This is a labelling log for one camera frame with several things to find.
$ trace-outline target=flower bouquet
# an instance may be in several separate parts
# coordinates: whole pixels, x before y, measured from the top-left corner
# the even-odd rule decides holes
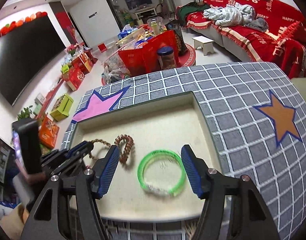
[[[66,52],[69,53],[73,57],[73,55],[75,54],[76,48],[77,48],[76,44],[75,45],[71,44],[70,46],[66,48]]]

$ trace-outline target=green bangle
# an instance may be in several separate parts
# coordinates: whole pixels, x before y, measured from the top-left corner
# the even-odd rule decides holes
[[[180,180],[177,182],[177,184],[173,188],[169,190],[156,188],[156,187],[153,187],[152,185],[146,184],[143,179],[143,174],[144,174],[145,169],[153,162],[160,160],[160,159],[164,159],[166,156],[171,157],[173,160],[175,160],[179,164],[181,168]],[[140,165],[137,169],[137,178],[139,180],[141,188],[144,189],[145,191],[154,193],[159,196],[176,196],[183,189],[185,178],[186,178],[186,173],[185,173],[185,169],[184,169],[181,158],[175,152],[172,152],[169,150],[156,150],[156,151],[150,152],[141,160]]]

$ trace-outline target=beige tray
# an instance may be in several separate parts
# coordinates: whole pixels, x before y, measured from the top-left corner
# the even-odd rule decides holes
[[[123,221],[172,221],[196,217],[201,214],[204,201],[200,200],[190,187],[188,179],[183,191],[173,198],[150,195],[140,188],[137,168],[141,159],[157,149],[168,149],[180,155],[184,144],[189,144],[195,155],[203,158],[209,167],[221,171],[217,152],[205,118],[192,92],[168,96],[145,103],[118,109],[97,117],[78,122],[71,147],[84,140],[101,138],[113,143],[121,134],[128,134],[134,140],[128,166],[120,163],[112,179],[108,193],[97,200],[101,217]],[[94,144],[93,155],[104,157],[107,148]],[[86,165],[93,165],[91,159],[84,158]],[[169,165],[169,177],[163,175],[163,165],[152,165],[152,174],[165,181],[176,179],[180,174],[178,166]],[[75,198],[71,207],[76,208]]]

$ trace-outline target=jar with blue lid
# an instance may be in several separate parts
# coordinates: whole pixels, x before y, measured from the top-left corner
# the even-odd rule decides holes
[[[157,55],[161,70],[176,68],[174,51],[172,47],[167,46],[158,49]]]

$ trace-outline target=orange star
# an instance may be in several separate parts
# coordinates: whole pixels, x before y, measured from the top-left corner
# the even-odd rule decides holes
[[[269,93],[271,104],[254,106],[254,108],[272,120],[275,131],[276,146],[283,141],[287,134],[290,134],[302,142],[299,131],[294,123],[296,109],[283,105],[271,90]]]

